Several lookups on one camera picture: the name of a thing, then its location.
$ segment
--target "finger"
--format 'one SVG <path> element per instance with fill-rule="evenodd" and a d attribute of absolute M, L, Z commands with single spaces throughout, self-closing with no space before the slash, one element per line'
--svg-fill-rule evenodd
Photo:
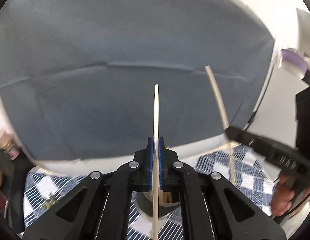
<path fill-rule="evenodd" d="M 294 195 L 295 191 L 292 191 L 289 187 L 287 187 L 284 184 L 280 184 L 276 188 L 273 199 L 279 201 L 290 201 L 293 199 Z"/>
<path fill-rule="evenodd" d="M 280 201 L 271 203 L 272 215 L 279 217 L 291 208 L 292 202 Z"/>
<path fill-rule="evenodd" d="M 279 174 L 279 182 L 280 184 L 285 183 L 290 177 L 282 172 Z"/>
<path fill-rule="evenodd" d="M 280 213 L 287 207 L 287 201 L 272 201 L 270 206 L 272 208 L 272 212 Z"/>

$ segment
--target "black tool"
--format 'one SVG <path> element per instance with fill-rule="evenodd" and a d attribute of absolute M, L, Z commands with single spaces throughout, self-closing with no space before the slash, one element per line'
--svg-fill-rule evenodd
<path fill-rule="evenodd" d="M 310 187 L 310 161 L 301 155 L 298 149 L 234 126 L 228 127 L 225 133 L 228 139 L 251 147 L 254 152 L 264 156 L 267 162 L 282 169 L 285 174 L 293 178 L 287 182 L 295 191 L 295 196 L 292 199 L 293 205 L 285 214 L 274 218 L 278 224 L 285 222 L 303 200 L 304 190 Z"/>

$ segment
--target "wooden skewer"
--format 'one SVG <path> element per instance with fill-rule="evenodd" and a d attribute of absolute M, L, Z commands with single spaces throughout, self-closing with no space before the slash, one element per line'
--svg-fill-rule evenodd
<path fill-rule="evenodd" d="M 216 79 L 214 77 L 213 72 L 211 71 L 210 66 L 205 67 L 205 71 L 207 73 L 211 88 L 213 89 L 215 100 L 218 106 L 219 115 L 221 118 L 221 122 L 223 124 L 224 130 L 229 126 L 228 118 L 226 109 L 223 103 L 223 99 L 221 97 Z M 230 182 L 235 185 L 235 168 L 234 168 L 234 158 L 233 158 L 233 149 L 230 145 L 229 140 L 227 140 L 227 148 L 228 148 L 228 155 L 229 155 L 229 168 L 230 168 Z"/>
<path fill-rule="evenodd" d="M 153 240 L 158 238 L 158 190 L 159 190 L 159 167 L 158 167 L 158 123 L 159 123 L 159 100 L 158 85 L 155 85 L 154 99 L 154 155 L 153 155 Z"/>

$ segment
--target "bottle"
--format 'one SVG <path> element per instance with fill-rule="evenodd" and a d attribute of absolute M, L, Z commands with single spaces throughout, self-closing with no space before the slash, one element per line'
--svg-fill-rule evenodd
<path fill-rule="evenodd" d="M 8 153 L 11 160 L 19 155 L 19 150 L 13 142 L 13 135 L 6 133 L 4 129 L 0 129 L 0 147 Z"/>

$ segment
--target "blue and white checkered cloth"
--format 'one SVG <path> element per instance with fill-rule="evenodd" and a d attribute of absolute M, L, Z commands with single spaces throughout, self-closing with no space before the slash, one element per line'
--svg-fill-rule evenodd
<path fill-rule="evenodd" d="M 250 149 L 240 145 L 233 149 L 235 159 L 236 186 L 251 201 L 259 206 L 267 215 L 271 215 L 270 200 L 274 183 L 263 171 Z M 215 151 L 193 159 L 183 160 L 198 172 L 209 174 L 218 171 L 229 179 L 229 158 L 223 151 Z M 24 221 L 28 227 L 39 218 L 45 209 L 41 206 L 51 195 L 59 199 L 75 187 L 84 176 L 59 177 L 55 175 L 32 173 L 27 175 L 24 193 Z M 150 240 L 151 221 L 140 214 L 135 203 L 136 194 L 133 193 L 127 240 Z M 178 207 L 159 221 L 160 231 L 158 240 L 183 240 L 183 226 L 181 210 Z"/>

